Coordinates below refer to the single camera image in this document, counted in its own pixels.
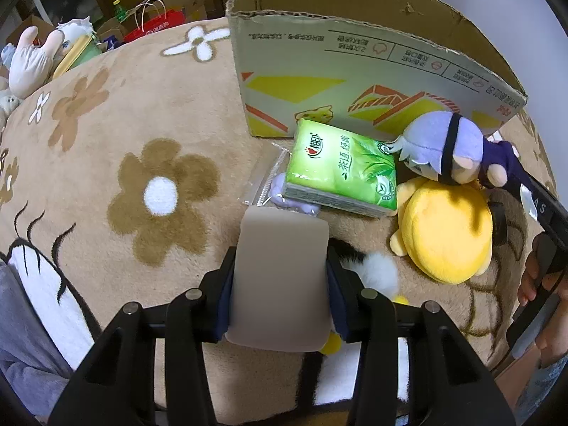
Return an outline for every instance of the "cardboard box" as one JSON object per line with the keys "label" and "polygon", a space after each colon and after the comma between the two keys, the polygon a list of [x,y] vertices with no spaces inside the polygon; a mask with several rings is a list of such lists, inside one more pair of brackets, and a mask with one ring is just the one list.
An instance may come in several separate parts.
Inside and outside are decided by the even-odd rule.
{"label": "cardboard box", "polygon": [[[166,6],[166,10],[174,9],[175,11],[183,11],[185,15],[185,22],[201,21],[207,19],[207,12],[205,11],[205,0],[162,0]],[[164,7],[158,2],[152,3],[159,9],[156,11],[152,6],[147,6],[144,11],[144,20],[147,21],[156,17],[158,14],[164,14]],[[110,18],[103,25],[99,27],[97,35],[102,41],[110,35],[114,35],[118,41],[123,41],[124,37],[131,31],[136,29],[136,21],[134,15],[130,15],[123,22],[118,22],[116,17]]]}
{"label": "cardboard box", "polygon": [[12,43],[15,47],[18,46],[18,41],[20,39],[20,35],[24,30],[28,27],[32,27],[35,25],[38,28],[38,36],[36,37],[34,44],[40,47],[43,45],[47,39],[47,35],[55,30],[53,25],[48,24],[43,19],[36,17],[34,15],[26,17],[22,24],[18,25],[15,31],[13,31],[10,35],[6,37],[6,44]]}
{"label": "cardboard box", "polygon": [[438,0],[229,0],[253,136],[293,136],[301,118],[379,140],[431,110],[493,133],[526,103],[507,62]]}

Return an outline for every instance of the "white flower pattern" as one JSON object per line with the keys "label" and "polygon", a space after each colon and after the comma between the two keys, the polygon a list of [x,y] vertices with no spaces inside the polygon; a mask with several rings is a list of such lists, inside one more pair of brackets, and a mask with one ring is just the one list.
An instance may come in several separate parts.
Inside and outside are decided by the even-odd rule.
{"label": "white flower pattern", "polygon": [[28,124],[32,124],[33,120],[35,119],[36,123],[39,123],[39,121],[42,118],[42,107],[45,105],[45,103],[47,102],[47,100],[49,99],[49,95],[51,93],[48,92],[45,96],[43,95],[43,93],[41,93],[38,97],[38,104],[36,105],[35,110],[33,111],[32,115],[30,116],[29,120],[28,120]]}
{"label": "white flower pattern", "polygon": [[186,42],[175,45],[175,47],[165,49],[163,54],[165,56],[172,56],[192,51],[196,61],[211,61],[211,59],[215,56],[215,48],[211,45],[211,42],[228,38],[230,35],[231,31],[228,27],[214,29],[211,32],[205,32],[204,27],[196,25],[187,31]]}

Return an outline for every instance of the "transparent plastic bag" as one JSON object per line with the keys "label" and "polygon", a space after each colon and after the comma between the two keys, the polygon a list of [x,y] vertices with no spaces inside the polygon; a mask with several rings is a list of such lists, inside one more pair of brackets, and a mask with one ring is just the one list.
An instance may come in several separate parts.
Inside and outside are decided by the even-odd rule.
{"label": "transparent plastic bag", "polygon": [[282,196],[290,150],[275,142],[265,146],[262,155],[245,183],[240,200],[246,205],[271,206],[317,216],[320,205],[291,200]]}

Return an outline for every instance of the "metal screw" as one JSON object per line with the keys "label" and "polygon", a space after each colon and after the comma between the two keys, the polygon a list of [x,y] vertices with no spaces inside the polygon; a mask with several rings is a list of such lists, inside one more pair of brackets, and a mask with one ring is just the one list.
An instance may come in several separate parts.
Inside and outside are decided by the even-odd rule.
{"label": "metal screw", "polygon": [[426,304],[424,304],[424,307],[426,308],[426,310],[428,312],[431,312],[433,314],[439,312],[439,310],[440,310],[439,304],[436,303],[435,301],[426,301]]}
{"label": "metal screw", "polygon": [[365,299],[375,299],[378,295],[379,295],[379,292],[377,292],[377,290],[373,290],[373,289],[362,289],[361,290],[361,296],[364,297]]}
{"label": "metal screw", "polygon": [[195,301],[203,296],[203,292],[200,289],[189,289],[185,292],[185,297],[189,301]]}
{"label": "metal screw", "polygon": [[138,305],[138,303],[135,303],[134,301],[131,301],[130,303],[124,304],[124,307],[122,308],[122,311],[123,311],[125,314],[132,315],[132,314],[134,314],[134,313],[138,310],[138,307],[140,307],[140,306]]}

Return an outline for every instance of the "white bag handle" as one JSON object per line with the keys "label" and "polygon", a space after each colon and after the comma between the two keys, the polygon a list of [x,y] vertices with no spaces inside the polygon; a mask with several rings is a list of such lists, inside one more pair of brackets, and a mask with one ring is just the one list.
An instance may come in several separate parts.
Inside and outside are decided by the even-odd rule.
{"label": "white bag handle", "polygon": [[150,1],[159,1],[162,4],[162,6],[164,7],[164,20],[166,20],[166,5],[164,4],[164,2],[162,0],[146,0],[146,3],[144,4],[144,8],[142,9],[142,18],[141,18],[142,33],[144,33],[144,11],[146,10],[146,5],[151,4],[155,8],[155,4],[150,3]]}
{"label": "white bag handle", "polygon": [[164,19],[166,19],[166,5],[164,4],[164,2],[162,0],[148,0],[144,3],[140,3],[140,4],[136,5],[136,7],[134,8],[134,20],[136,21],[136,27],[139,28],[139,29],[140,29],[140,24],[138,23],[138,16],[136,15],[136,10],[138,8],[140,8],[141,6],[144,7],[144,9],[142,10],[142,17],[140,18],[141,28],[142,28],[143,33],[144,33],[144,11],[146,10],[146,6],[154,6],[158,15],[160,14],[160,10],[157,8],[157,6],[154,3],[149,3],[149,1],[159,1],[162,4],[162,6],[164,7]]}

